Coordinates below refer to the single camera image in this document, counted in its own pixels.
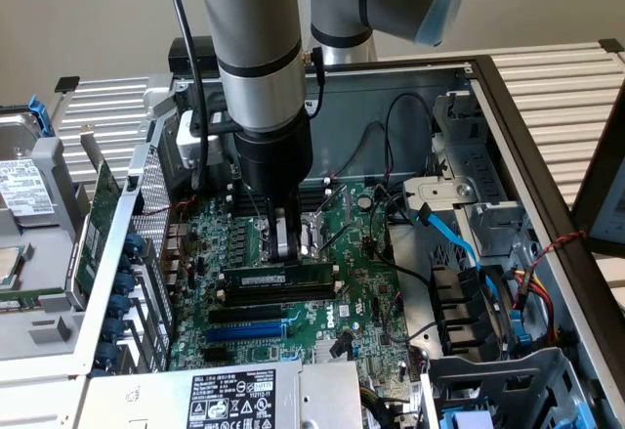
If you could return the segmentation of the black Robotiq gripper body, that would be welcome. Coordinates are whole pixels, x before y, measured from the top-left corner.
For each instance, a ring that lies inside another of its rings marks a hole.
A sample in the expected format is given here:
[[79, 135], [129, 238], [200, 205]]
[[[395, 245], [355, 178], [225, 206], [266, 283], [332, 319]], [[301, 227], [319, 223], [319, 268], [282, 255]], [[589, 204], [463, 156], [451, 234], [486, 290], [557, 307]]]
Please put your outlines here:
[[241, 131], [233, 137], [243, 180], [269, 200], [287, 199], [312, 168], [311, 124], [304, 114], [275, 131]]

